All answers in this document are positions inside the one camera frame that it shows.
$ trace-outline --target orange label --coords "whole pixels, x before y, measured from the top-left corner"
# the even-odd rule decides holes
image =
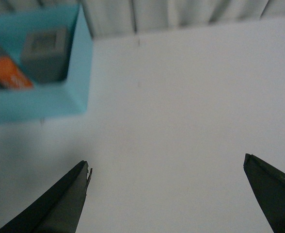
[[[13,89],[32,88],[31,81],[8,56],[0,57],[0,84]]]

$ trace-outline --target white curtain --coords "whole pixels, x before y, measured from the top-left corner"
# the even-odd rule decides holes
[[[0,0],[0,14],[80,1],[93,37],[285,15],[285,0]]]

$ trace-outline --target white surface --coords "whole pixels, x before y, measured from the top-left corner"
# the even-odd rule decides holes
[[[88,112],[0,126],[0,227],[80,160],[78,233],[271,233],[243,171],[285,172],[285,18],[95,42]]]

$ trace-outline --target light blue box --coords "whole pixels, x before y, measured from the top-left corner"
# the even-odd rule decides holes
[[[31,90],[0,90],[0,123],[83,113],[87,109],[92,40],[82,6],[62,5],[0,16],[0,45],[20,65],[28,32],[67,26],[73,34],[67,78]]]

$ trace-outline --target gray block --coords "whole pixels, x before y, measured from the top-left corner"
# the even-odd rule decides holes
[[[21,62],[25,73],[38,83],[61,81],[66,77],[69,33],[66,27],[29,33]]]

